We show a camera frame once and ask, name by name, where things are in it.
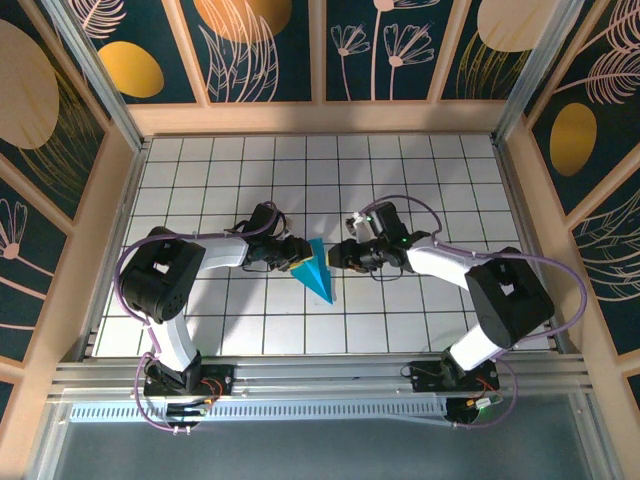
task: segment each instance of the teal paper object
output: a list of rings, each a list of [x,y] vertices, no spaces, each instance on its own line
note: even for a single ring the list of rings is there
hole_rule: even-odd
[[[313,250],[313,258],[291,270],[291,275],[333,305],[331,274],[327,268],[324,243],[321,238],[314,238],[309,240],[309,244]]]

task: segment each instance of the metal vent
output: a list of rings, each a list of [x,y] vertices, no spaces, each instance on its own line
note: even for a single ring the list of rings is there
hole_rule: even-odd
[[[442,398],[324,400],[324,401],[219,401],[207,421],[234,420],[322,420],[380,418],[389,415],[441,417],[446,413]],[[150,406],[145,413],[161,420],[164,406]],[[71,411],[72,422],[143,421],[134,402],[77,403]]]

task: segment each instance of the white tile floor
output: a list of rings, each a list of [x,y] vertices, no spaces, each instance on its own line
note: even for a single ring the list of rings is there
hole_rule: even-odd
[[[347,238],[342,225],[350,212],[394,193],[438,211],[443,239],[478,250],[520,247],[486,135],[156,139],[125,244],[158,225],[221,231],[272,199],[289,214],[295,235],[322,237],[330,246]],[[434,229],[420,207],[395,204],[410,230]],[[390,267],[382,273],[396,275]],[[441,351],[477,322],[468,293],[437,278],[380,283],[331,274],[333,305],[289,273],[203,273],[186,309],[189,331],[203,355],[397,353]],[[110,298],[94,355],[136,356],[148,348],[136,322]]]

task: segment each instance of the ventilation grille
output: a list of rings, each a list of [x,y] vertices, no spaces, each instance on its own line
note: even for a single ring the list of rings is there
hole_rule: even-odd
[[[162,419],[163,411],[164,406],[145,408],[145,413],[155,420]],[[207,420],[322,420],[376,418],[389,415],[444,416],[445,399],[220,401],[209,412]],[[138,422],[143,421],[143,418],[133,402],[77,403],[71,411],[71,421]]]

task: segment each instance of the yellow circle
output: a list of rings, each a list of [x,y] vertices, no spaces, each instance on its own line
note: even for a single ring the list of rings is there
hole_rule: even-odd
[[[194,0],[194,4],[211,30],[227,40],[241,43],[260,40],[260,17],[269,25],[271,34],[276,36],[289,23],[292,9],[291,0]],[[258,33],[255,32],[253,16],[260,29]]]
[[[18,148],[44,145],[58,123],[56,72],[29,35],[0,20],[0,138]]]
[[[589,107],[570,103],[564,107],[551,129],[551,164],[565,177],[575,175],[587,163],[596,144],[598,124]]]
[[[116,88],[137,98],[160,93],[164,76],[158,62],[146,50],[129,42],[113,42],[98,51]]]
[[[538,44],[555,12],[557,0],[482,0],[478,34],[499,52],[523,52]]]

